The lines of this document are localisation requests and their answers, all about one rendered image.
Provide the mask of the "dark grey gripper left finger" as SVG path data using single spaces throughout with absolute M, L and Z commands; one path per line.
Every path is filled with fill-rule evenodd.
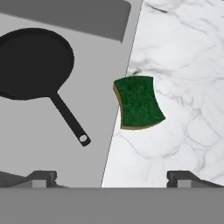
M 64 188 L 56 178 L 56 171 L 33 171 L 26 177 L 0 171 L 0 188 Z

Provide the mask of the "grey metal sink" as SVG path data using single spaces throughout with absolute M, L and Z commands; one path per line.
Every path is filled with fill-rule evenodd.
M 118 103 L 114 80 L 126 74 L 143 0 L 0 0 L 0 36 L 23 27 L 62 35 L 74 69 L 59 95 L 91 139 L 82 146 L 48 98 L 0 97 L 0 171 L 52 170 L 70 187 L 98 187 Z

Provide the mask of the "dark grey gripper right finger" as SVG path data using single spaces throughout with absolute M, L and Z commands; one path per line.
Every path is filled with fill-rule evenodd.
M 166 177 L 168 188 L 223 188 L 223 185 L 200 179 L 190 171 L 168 171 Z

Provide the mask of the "black frying pan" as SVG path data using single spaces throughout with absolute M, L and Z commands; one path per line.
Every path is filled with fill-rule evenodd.
M 28 101 L 48 97 L 81 145 L 91 140 L 58 94 L 74 69 L 74 51 L 54 31 L 23 28 L 0 37 L 0 96 Z

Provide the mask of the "green sponge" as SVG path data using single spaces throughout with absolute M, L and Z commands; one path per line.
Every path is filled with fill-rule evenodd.
M 121 110 L 122 130 L 144 130 L 161 123 L 160 109 L 150 76 L 129 76 L 115 80 L 113 90 Z

